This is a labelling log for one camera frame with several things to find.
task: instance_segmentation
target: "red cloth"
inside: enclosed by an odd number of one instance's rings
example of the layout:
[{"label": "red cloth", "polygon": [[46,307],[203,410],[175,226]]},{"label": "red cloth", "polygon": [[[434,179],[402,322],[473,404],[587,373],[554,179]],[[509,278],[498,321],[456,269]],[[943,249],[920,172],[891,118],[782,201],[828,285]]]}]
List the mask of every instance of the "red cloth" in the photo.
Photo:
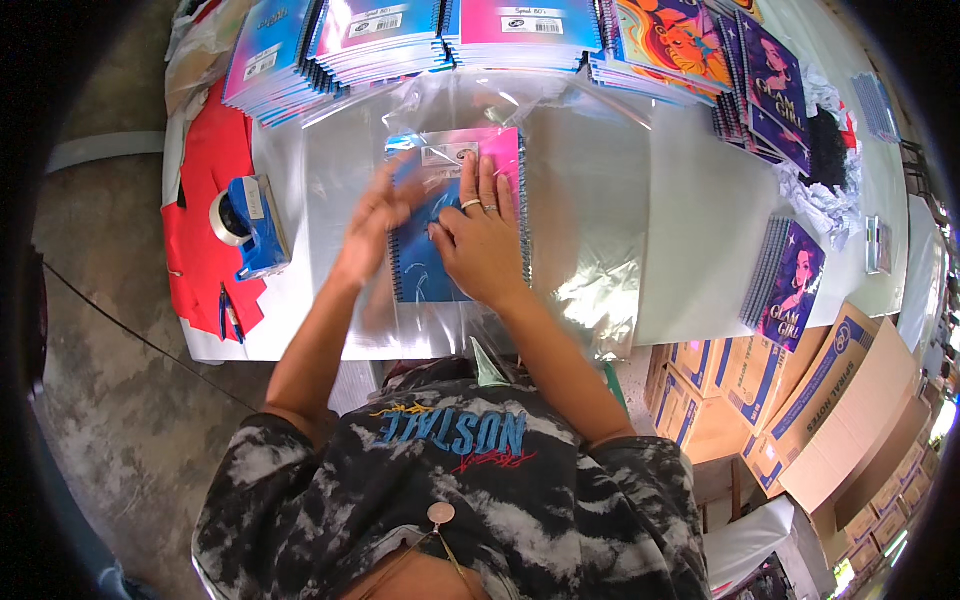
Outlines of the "red cloth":
[{"label": "red cloth", "polygon": [[[217,195],[234,178],[253,175],[252,122],[221,103],[223,91],[221,79],[186,135],[180,168],[186,208],[169,204],[161,210],[174,310],[191,327],[214,335],[220,335],[221,282],[244,334],[263,321],[256,301],[267,289],[261,280],[236,281],[240,250],[217,239],[210,227],[210,205]],[[236,340],[229,322],[227,336]]]}]

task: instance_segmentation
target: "concrete floor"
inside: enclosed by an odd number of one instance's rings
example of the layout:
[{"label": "concrete floor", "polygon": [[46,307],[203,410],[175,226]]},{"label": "concrete floor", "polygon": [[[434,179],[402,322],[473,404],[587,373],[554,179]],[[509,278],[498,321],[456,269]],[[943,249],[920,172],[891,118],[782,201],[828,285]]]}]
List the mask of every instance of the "concrete floor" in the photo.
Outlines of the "concrete floor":
[{"label": "concrete floor", "polygon": [[[176,0],[145,3],[104,58],[62,141],[162,131],[163,54]],[[190,360],[170,303],[162,157],[72,167],[42,187],[34,239],[50,316],[40,428],[77,504],[128,574],[164,598],[206,598],[193,525],[237,424],[273,364]]]}]

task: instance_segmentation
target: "label sticker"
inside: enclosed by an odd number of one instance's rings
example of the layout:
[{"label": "label sticker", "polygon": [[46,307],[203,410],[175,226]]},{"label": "label sticker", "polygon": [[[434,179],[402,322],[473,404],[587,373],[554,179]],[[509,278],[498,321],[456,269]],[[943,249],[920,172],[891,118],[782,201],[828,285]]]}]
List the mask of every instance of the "label sticker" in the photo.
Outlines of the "label sticker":
[{"label": "label sticker", "polygon": [[501,16],[534,16],[554,18],[564,18],[566,16],[565,11],[560,11],[558,9],[536,9],[526,7],[506,7],[497,9],[496,13]]},{"label": "label sticker", "polygon": [[247,198],[247,212],[252,221],[263,219],[263,204],[260,202],[260,185],[252,177],[243,178],[243,195]]},{"label": "label sticker", "polygon": [[402,12],[367,19],[350,25],[350,35],[348,37],[359,37],[387,31],[388,29],[396,29],[401,22],[403,22]]},{"label": "label sticker", "polygon": [[504,34],[556,34],[564,32],[564,21],[556,18],[501,16],[500,29]]},{"label": "label sticker", "polygon": [[386,16],[388,14],[397,14],[398,12],[404,12],[410,8],[409,4],[394,4],[391,7],[384,7],[382,9],[376,9],[374,11],[358,12],[350,18],[350,23],[359,23],[360,21],[369,21],[372,18],[378,16]]},{"label": "label sticker", "polygon": [[247,67],[247,70],[243,73],[243,81],[248,80],[251,77],[256,77],[260,73],[274,68],[276,64],[276,52],[267,56],[264,59],[261,59],[260,62],[255,62],[254,64]]},{"label": "label sticker", "polygon": [[446,165],[453,167],[464,163],[467,152],[473,151],[474,154],[480,154],[480,144],[477,142],[463,142],[460,144],[440,144],[438,146],[424,146],[420,148],[420,165],[424,167],[433,167]]}]

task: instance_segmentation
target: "blue notebook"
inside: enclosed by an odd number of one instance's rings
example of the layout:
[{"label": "blue notebook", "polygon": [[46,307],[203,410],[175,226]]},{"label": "blue notebook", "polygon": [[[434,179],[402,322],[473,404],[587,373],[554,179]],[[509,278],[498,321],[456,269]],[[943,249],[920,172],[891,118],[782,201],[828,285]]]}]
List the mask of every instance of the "blue notebook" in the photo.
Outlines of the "blue notebook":
[{"label": "blue notebook", "polygon": [[[387,157],[410,148],[420,149],[419,161],[406,169],[421,168],[427,177],[445,180],[410,220],[391,232],[390,265],[397,302],[465,302],[470,298],[450,279],[437,248],[427,235],[446,206],[460,208],[460,170],[467,151],[491,156],[497,175],[506,175],[513,191],[514,216],[520,229],[524,277],[530,280],[530,247],[527,235],[526,195],[523,174],[523,138],[517,128],[484,128],[453,132],[409,133],[387,140]],[[403,170],[396,174],[403,180]]]}]

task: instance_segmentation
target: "black and white tie-dye shirt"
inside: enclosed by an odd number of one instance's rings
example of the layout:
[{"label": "black and white tie-dye shirt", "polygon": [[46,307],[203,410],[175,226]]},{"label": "black and white tie-dye shirt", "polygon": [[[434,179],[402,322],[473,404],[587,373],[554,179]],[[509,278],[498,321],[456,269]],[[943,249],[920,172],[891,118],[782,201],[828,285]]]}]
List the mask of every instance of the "black and white tie-dye shirt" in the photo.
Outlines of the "black and white tie-dye shirt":
[{"label": "black and white tie-dye shirt", "polygon": [[[336,598],[440,501],[494,600],[710,597],[692,467],[669,440],[587,450],[532,386],[389,390],[319,453],[279,417],[241,424],[193,539],[212,597]],[[447,558],[436,538],[419,550]]]}]

